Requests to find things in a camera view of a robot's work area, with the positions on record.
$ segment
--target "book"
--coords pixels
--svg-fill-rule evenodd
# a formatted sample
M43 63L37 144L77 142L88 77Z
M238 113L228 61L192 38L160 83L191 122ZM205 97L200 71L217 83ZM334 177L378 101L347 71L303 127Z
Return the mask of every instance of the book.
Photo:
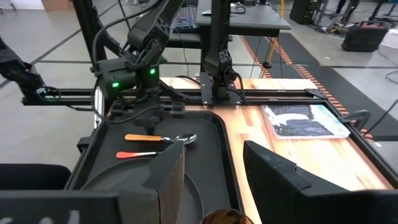
M263 105L279 139L347 138L350 131L323 105Z

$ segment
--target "silver spoon head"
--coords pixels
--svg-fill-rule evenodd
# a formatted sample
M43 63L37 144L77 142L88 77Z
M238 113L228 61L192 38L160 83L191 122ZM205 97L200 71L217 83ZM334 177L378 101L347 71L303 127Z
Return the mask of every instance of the silver spoon head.
M175 137L176 141L183 141L184 145L193 143L197 139L196 134L182 134L177 137Z

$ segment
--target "orange handle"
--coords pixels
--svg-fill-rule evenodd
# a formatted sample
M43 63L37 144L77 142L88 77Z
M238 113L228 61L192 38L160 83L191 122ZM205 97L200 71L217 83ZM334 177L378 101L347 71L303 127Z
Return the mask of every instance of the orange handle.
M127 159L127 158L133 158L137 156L148 156L148 155L154 155L156 152L118 152L116 153L116 158L118 159Z
M149 136L143 134L127 134L125 137L127 141L161 141L160 136Z

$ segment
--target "wooden table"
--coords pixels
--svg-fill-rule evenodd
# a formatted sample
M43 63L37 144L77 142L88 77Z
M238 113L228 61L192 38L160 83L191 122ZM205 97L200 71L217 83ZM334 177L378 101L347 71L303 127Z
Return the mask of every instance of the wooden table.
M190 80L162 78L174 88L198 88ZM244 79L245 89L303 90L316 88L306 79ZM188 110L207 110L188 106ZM391 185L350 139L279 140L263 117L260 106L208 109L220 116L226 125L233 164L238 177L243 207L255 224L261 223L254 203L243 162L243 142L252 140L301 168L348 190L392 189Z

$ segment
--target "gray floor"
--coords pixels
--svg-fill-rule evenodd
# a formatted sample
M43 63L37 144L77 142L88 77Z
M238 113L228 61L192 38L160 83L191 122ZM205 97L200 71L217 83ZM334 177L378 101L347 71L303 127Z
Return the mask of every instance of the gray floor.
M99 13L104 12L115 1L94 0ZM329 9L333 10L337 1L331 1ZM353 20L361 20L369 16L374 8L372 2L361 2L353 16ZM388 11L389 5L381 11ZM307 26L290 21L291 4L284 11L285 19L291 24L290 31L307 49L324 65L346 66L378 66L390 67L392 62L373 54L348 53L341 50L341 39L319 34ZM125 7L128 14L137 11L133 7ZM108 23L122 17L120 9L111 8L101 20ZM27 62L38 62L37 70L48 85L57 87L93 86L94 77L89 71L88 52L79 30L78 21L73 11L5 11L0 15L2 38L19 56ZM124 42L127 26L119 24L109 30L119 42ZM258 77L260 69L252 67L252 58L244 48L239 37L229 43L229 50L237 72L243 77ZM382 48L382 53L398 63L398 50ZM166 49L164 56L170 62L199 62L200 51L192 49ZM54 61L79 61L79 63L54 63ZM164 77L194 74L199 71L198 65L163 65L161 74ZM339 68L336 71L356 86L363 93L384 109L387 109L398 95L398 86L384 79L389 69L352 69ZM398 74L392 77L398 81ZM10 83L0 89L0 162L37 162L65 165L73 169L79 157L76 143L83 136L90 135L93 127L92 113L76 112L61 107L23 107L19 101L21 93L15 84ZM398 109L392 115L398 119ZM378 142L374 145L385 158L398 169L398 152L396 142Z

